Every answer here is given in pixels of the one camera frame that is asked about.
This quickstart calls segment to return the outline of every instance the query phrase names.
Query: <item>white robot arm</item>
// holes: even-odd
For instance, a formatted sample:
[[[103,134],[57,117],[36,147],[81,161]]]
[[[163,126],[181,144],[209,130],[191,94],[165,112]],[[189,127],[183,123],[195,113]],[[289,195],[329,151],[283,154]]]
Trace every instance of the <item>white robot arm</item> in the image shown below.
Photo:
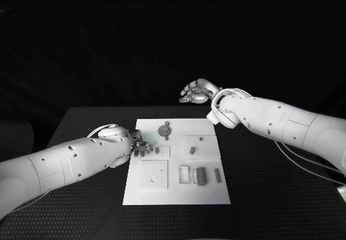
[[[185,87],[181,95],[182,103],[201,104],[212,99],[206,118],[215,125],[221,122],[234,129],[243,122],[253,133],[319,155],[346,175],[345,119],[253,97],[238,88],[218,88],[202,78]]]
[[[25,202],[116,168],[150,145],[142,131],[110,124],[98,138],[85,137],[0,162],[0,219]]]

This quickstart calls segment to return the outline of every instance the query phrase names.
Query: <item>white platform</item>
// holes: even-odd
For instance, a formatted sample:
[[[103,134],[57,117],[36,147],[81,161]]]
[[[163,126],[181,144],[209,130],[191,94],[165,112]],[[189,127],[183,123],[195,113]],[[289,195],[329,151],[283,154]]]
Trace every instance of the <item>white platform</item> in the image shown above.
[[[157,131],[166,121],[172,127],[169,140],[165,140]],[[160,153],[153,151],[144,158],[140,155],[132,156],[123,205],[231,204],[214,123],[206,118],[139,119],[136,129],[142,131],[143,140],[153,149],[159,147]],[[168,152],[162,154],[162,150],[168,149],[163,147],[169,147],[169,157]],[[150,164],[152,173],[144,174],[143,163]],[[163,164],[168,165],[165,185],[165,168],[160,168]],[[188,184],[181,183],[181,167],[189,169]],[[205,186],[194,184],[192,172],[196,168],[205,168]],[[221,183],[217,182],[215,169],[219,169]]]

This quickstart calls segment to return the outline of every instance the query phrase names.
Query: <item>textured tabletop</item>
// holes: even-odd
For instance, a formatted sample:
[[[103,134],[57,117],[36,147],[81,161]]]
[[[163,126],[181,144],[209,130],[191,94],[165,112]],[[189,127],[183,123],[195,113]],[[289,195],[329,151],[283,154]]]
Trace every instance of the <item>textured tabletop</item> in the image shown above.
[[[75,107],[48,147],[87,137],[111,123],[130,130],[137,119],[205,118],[209,111],[208,105]],[[243,124],[228,129],[219,123],[215,132],[231,205],[123,205],[127,162],[9,214],[0,239],[345,240],[346,204],[333,183],[305,172],[276,143]],[[294,159],[326,176],[320,166]]]

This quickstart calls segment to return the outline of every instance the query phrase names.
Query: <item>black table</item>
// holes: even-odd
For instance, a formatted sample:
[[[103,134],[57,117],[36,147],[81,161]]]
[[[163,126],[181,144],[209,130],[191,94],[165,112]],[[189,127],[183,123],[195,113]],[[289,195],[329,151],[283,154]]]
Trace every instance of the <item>black table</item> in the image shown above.
[[[87,137],[106,124],[134,129],[137,119],[205,118],[209,111],[208,105],[75,107],[48,147]],[[127,162],[9,214],[0,239],[345,240],[346,203],[335,184],[305,172],[276,143],[243,124],[228,129],[219,123],[215,132],[231,205],[123,206]],[[297,153],[315,158],[302,150]],[[320,166],[294,159],[328,175]]]

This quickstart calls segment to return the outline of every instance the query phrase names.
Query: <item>black curtain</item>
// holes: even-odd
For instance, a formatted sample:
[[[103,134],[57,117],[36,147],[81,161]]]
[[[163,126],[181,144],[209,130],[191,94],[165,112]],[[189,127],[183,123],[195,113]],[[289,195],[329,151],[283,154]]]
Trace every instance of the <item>black curtain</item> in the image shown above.
[[[176,106],[198,78],[345,115],[341,7],[8,6],[0,21],[0,120],[32,123],[36,150],[71,107]]]

